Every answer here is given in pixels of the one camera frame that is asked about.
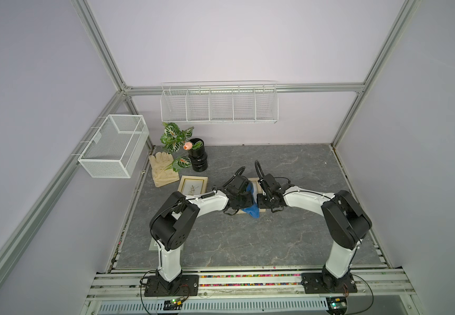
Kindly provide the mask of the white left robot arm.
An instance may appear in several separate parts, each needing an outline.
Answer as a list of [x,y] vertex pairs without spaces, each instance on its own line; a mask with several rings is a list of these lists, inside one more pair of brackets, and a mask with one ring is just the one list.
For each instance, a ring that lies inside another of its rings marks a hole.
[[170,284],[181,277],[182,246],[200,216],[250,208],[255,204],[253,191],[253,184],[248,178],[235,175],[220,189],[205,194],[187,196],[180,192],[172,193],[149,224],[151,237],[158,244],[158,278]]

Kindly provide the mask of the gold frame with plant print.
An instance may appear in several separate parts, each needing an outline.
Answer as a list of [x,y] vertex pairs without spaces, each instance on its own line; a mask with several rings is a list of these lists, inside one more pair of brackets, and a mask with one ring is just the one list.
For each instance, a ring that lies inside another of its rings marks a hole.
[[180,179],[178,191],[187,196],[201,195],[206,192],[208,181],[207,177],[183,175]]

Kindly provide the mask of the gold frame with deer print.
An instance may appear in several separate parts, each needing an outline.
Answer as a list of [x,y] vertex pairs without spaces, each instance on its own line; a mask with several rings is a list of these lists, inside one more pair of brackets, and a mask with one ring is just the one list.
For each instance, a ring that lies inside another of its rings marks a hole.
[[257,191],[257,196],[258,196],[258,195],[260,194],[261,189],[260,189],[259,183],[257,182],[257,179],[256,179],[256,178],[250,178],[249,180],[250,180],[250,182],[252,182],[252,184],[254,185],[254,187],[255,187],[255,189],[256,189],[256,191]]

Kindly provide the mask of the blue microfiber cloth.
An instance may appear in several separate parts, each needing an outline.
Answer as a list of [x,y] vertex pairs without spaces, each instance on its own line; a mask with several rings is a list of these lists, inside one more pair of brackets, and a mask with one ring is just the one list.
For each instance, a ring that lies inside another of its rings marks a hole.
[[259,219],[260,218],[260,209],[257,204],[257,191],[256,191],[254,185],[252,184],[252,182],[249,183],[246,191],[251,195],[252,205],[250,207],[244,208],[243,211],[246,212],[246,214],[250,215],[252,218]]

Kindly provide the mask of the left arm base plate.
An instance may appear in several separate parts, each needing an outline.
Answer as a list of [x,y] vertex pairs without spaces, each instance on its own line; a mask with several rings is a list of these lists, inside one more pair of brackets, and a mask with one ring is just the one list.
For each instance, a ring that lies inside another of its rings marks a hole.
[[159,274],[157,276],[149,276],[142,289],[145,297],[197,296],[199,276],[179,274],[171,282],[167,282]]

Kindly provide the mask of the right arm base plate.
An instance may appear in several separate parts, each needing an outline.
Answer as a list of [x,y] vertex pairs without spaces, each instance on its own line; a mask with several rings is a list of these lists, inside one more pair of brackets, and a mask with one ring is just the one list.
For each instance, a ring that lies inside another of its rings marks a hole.
[[347,272],[342,278],[335,278],[326,273],[303,273],[301,285],[306,294],[344,294],[357,293],[358,289],[351,273]]

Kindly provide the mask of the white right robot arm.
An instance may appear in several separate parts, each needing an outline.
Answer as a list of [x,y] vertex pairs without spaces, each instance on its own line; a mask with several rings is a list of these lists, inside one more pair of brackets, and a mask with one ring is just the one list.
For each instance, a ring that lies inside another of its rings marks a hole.
[[271,174],[259,175],[263,193],[257,196],[258,206],[281,210],[296,207],[321,215],[325,219],[333,245],[323,270],[326,288],[349,283],[353,258],[371,230],[372,221],[347,190],[326,194],[287,183],[280,185]]

